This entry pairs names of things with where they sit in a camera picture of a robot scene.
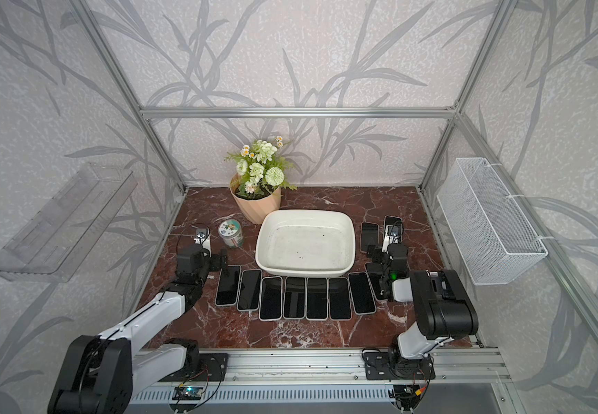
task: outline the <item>white rectangular basin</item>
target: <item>white rectangular basin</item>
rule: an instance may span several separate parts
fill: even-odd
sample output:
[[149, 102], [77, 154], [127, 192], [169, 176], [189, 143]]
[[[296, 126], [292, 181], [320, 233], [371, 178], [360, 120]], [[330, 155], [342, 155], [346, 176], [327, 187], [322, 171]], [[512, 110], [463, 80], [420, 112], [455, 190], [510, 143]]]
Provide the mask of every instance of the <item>white rectangular basin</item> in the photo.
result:
[[355, 244], [354, 225], [346, 214], [278, 210], [262, 222], [255, 261], [272, 275], [338, 277], [352, 268]]

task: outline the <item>phone screen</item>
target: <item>phone screen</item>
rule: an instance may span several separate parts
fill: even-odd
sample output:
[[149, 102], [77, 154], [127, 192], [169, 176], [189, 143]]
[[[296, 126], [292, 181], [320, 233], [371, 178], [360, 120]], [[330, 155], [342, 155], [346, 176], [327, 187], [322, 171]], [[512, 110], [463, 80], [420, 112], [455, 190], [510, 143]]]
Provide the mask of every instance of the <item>phone screen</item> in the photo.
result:
[[309, 277], [306, 288], [306, 319], [324, 321], [329, 316], [326, 277]]
[[357, 315], [375, 313], [375, 300], [370, 291], [368, 275], [365, 272], [350, 273], [347, 275], [347, 279], [349, 280], [349, 291], [352, 293], [354, 313]]
[[382, 286], [380, 285], [380, 279], [383, 276], [382, 264], [381, 263], [366, 263], [366, 273], [368, 273], [368, 280], [370, 280], [370, 286], [372, 286], [372, 292], [375, 294], [375, 298], [378, 301], [385, 300]]
[[282, 288], [283, 280], [280, 276], [265, 277], [262, 279], [262, 290], [260, 294], [261, 321], [275, 321], [280, 319]]
[[286, 277], [285, 300], [283, 301], [283, 317], [285, 319], [302, 319], [306, 314], [306, 278]]
[[260, 281], [262, 270], [244, 270], [241, 274], [241, 287], [237, 309], [254, 311], [260, 307]]
[[347, 279], [344, 277], [329, 279], [329, 313], [335, 321], [352, 319], [348, 286]]
[[240, 271], [241, 266], [228, 266], [226, 273], [221, 270], [221, 275], [218, 278], [218, 290], [216, 291], [217, 306], [230, 306], [237, 303]]
[[397, 243], [402, 242], [402, 219], [400, 217], [393, 217], [393, 216], [386, 216], [384, 218], [384, 236], [386, 237], [389, 232], [389, 226], [397, 226], [396, 229], [391, 229], [391, 231], [396, 231], [398, 234], [398, 239], [395, 240]]
[[379, 227], [374, 223], [361, 223], [361, 245], [362, 252], [368, 251], [368, 245], [379, 245]]

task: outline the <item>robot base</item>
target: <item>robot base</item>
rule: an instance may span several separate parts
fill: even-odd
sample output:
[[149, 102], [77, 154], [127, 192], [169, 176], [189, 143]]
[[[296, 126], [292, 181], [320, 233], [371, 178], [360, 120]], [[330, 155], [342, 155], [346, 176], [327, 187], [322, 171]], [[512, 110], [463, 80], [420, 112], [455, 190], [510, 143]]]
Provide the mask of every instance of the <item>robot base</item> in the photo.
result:
[[392, 363], [390, 355], [387, 352], [365, 351], [363, 353], [363, 361], [366, 364], [367, 380], [435, 379], [435, 372], [432, 369], [432, 360], [430, 358], [420, 360], [406, 360], [401, 358], [399, 361]]

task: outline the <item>small round tin can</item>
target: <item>small round tin can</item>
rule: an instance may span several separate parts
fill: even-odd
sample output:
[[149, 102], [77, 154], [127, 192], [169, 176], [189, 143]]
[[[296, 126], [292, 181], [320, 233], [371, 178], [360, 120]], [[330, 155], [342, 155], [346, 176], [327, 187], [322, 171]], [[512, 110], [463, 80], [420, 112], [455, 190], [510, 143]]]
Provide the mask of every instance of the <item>small round tin can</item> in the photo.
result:
[[241, 225], [237, 220], [223, 221], [218, 227], [218, 234], [230, 248], [241, 247], [244, 244], [244, 233], [241, 231]]

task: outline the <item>flower pot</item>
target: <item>flower pot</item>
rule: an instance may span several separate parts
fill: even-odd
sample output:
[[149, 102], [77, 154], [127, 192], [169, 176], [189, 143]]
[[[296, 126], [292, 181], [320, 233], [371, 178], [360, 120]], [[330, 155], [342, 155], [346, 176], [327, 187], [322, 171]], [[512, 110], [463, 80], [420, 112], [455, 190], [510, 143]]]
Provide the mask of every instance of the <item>flower pot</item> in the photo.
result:
[[265, 217], [272, 211], [280, 209], [280, 187], [260, 200], [245, 200], [235, 195], [236, 188], [230, 187], [230, 194], [235, 199], [244, 217], [251, 223], [261, 225]]

